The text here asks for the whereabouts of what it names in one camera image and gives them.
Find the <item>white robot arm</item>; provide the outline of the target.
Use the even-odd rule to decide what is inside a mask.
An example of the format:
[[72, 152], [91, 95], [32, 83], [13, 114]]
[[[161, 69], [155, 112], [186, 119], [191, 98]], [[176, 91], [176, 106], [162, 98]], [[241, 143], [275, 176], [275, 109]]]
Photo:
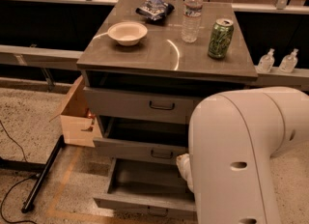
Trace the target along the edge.
[[195, 107], [177, 166], [199, 224], [281, 224], [270, 159], [309, 139], [309, 97], [287, 87], [215, 94]]

